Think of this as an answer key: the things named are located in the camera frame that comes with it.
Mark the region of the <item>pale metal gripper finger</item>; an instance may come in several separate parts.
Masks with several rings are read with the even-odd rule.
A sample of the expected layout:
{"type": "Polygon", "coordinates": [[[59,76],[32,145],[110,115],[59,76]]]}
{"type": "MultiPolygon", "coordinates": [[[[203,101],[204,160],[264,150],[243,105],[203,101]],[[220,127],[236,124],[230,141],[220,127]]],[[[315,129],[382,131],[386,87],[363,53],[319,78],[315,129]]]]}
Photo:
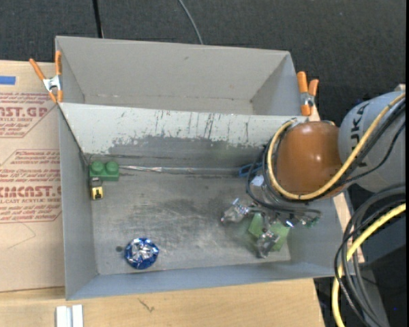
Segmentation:
{"type": "Polygon", "coordinates": [[[236,198],[232,204],[227,208],[220,218],[223,225],[229,223],[240,223],[244,219],[248,218],[251,213],[251,206],[246,204],[240,198],[236,198]]]}
{"type": "Polygon", "coordinates": [[[271,230],[263,232],[256,241],[257,256],[259,258],[266,258],[279,239],[280,235],[275,234],[271,230]]]}

